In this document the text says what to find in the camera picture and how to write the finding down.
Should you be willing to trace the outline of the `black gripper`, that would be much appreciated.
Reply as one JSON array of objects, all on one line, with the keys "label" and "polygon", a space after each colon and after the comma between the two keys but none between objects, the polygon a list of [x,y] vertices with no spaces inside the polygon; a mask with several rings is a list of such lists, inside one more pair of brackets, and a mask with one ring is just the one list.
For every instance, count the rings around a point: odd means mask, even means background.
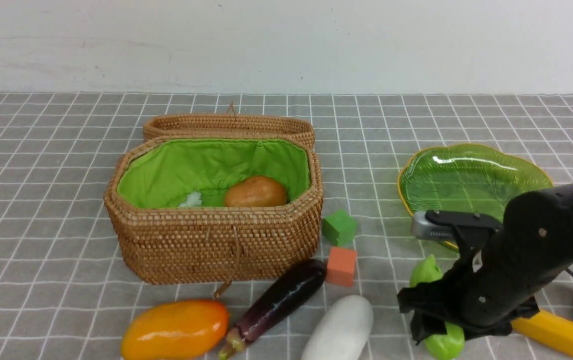
[{"label": "black gripper", "polygon": [[419,346],[430,337],[450,339],[456,325],[465,338],[506,336],[511,322],[539,312],[535,293],[573,263],[568,235],[453,235],[460,259],[442,280],[403,287],[401,313],[412,315],[410,332]]}]

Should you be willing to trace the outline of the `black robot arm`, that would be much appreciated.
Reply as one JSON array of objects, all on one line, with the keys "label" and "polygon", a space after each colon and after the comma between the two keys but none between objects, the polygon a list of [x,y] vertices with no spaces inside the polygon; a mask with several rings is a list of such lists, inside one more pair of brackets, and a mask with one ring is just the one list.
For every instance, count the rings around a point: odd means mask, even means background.
[{"label": "black robot arm", "polygon": [[459,258],[442,278],[397,294],[413,312],[419,344],[459,326],[465,340],[512,333],[512,321],[538,312],[535,294],[573,264],[573,184],[520,194],[502,221],[483,214],[424,210],[413,216],[423,235],[455,240]]}]

